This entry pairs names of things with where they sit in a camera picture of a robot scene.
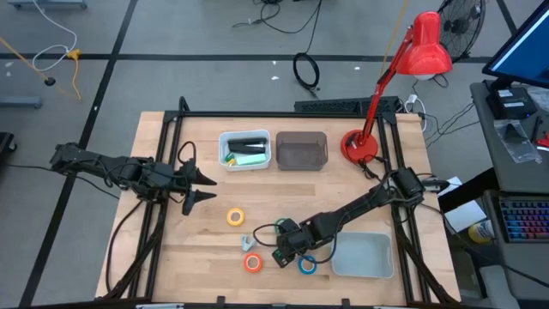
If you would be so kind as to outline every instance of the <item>white box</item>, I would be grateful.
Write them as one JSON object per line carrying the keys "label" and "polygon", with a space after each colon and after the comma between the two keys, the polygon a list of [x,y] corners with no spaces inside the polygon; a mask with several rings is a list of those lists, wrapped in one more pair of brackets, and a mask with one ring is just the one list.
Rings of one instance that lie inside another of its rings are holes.
{"label": "white box", "polygon": [[[253,138],[253,137],[265,137],[267,138],[267,143],[265,144],[265,155],[267,155],[267,160],[261,164],[252,164],[245,166],[232,166],[230,167],[225,162],[226,156],[230,153],[229,151],[229,140],[233,139],[242,139],[242,138]],[[224,132],[220,135],[220,164],[229,172],[237,171],[249,171],[256,169],[265,169],[268,168],[268,164],[271,162],[271,138],[267,130],[249,130],[249,131],[239,131],[239,132]]]}

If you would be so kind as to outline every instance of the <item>red desk lamp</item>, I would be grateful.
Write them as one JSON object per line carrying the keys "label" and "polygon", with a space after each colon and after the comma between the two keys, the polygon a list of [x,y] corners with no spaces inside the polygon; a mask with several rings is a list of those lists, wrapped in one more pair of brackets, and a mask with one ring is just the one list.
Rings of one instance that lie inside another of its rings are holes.
{"label": "red desk lamp", "polygon": [[369,162],[377,154],[377,141],[371,135],[377,105],[385,87],[396,73],[419,79],[452,70],[452,60],[440,41],[440,16],[437,12],[419,14],[402,41],[389,68],[379,78],[371,98],[363,130],[349,131],[341,140],[341,152],[352,163]]}

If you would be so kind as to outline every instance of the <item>tape roll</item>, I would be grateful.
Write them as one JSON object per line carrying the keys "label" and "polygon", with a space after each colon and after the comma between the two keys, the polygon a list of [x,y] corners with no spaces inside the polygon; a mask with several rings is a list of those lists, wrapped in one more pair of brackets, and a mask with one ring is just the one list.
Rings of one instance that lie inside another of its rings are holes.
{"label": "tape roll", "polygon": [[316,262],[315,257],[310,256],[310,255],[299,257],[299,260],[298,260],[299,271],[301,271],[301,273],[304,274],[304,275],[312,275],[312,274],[315,273],[315,271],[317,271],[317,264],[312,263],[312,268],[310,270],[306,270],[305,267],[303,266],[303,263],[305,262],[305,258],[307,258],[310,261]]}
{"label": "tape roll", "polygon": [[[239,214],[238,220],[234,221],[232,219],[233,214]],[[230,209],[229,212],[226,213],[226,221],[233,227],[242,225],[244,222],[244,211],[238,208]]]}
{"label": "tape roll", "polygon": [[[250,266],[250,261],[252,260],[257,261],[257,265],[254,267]],[[263,267],[263,260],[261,259],[261,256],[257,253],[248,253],[244,257],[244,269],[251,272],[251,273],[257,273],[257,271],[261,270]]]}
{"label": "tape roll", "polygon": [[287,218],[280,218],[279,220],[275,221],[274,224],[274,232],[277,234],[277,235],[280,235],[281,234],[281,231],[279,231],[277,225],[281,224],[285,219]]}

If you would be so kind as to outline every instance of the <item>colorful keyboard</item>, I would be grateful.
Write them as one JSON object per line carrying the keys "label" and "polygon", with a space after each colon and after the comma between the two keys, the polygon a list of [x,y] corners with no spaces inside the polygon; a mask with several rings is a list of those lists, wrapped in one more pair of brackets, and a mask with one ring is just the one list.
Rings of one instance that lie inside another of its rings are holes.
{"label": "colorful keyboard", "polygon": [[499,200],[509,242],[549,242],[549,198]]}

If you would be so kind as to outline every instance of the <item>white plastic bin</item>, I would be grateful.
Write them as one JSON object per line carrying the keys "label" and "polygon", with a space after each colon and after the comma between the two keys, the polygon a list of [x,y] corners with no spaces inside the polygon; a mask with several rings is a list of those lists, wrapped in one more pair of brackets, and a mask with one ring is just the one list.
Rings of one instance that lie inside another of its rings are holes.
{"label": "white plastic bin", "polygon": [[[229,140],[241,139],[241,138],[253,138],[253,137],[265,137],[267,138],[267,143],[265,144],[265,154],[267,155],[267,160],[261,164],[252,164],[246,166],[232,166],[230,167],[225,162],[226,156],[229,154]],[[271,162],[271,138],[267,130],[249,130],[249,131],[238,131],[238,132],[224,132],[220,135],[220,164],[229,172],[237,171],[250,171],[257,169],[268,168],[268,164]]]}
{"label": "white plastic bin", "polygon": [[332,270],[338,276],[392,277],[395,269],[391,238],[384,233],[338,233]]}

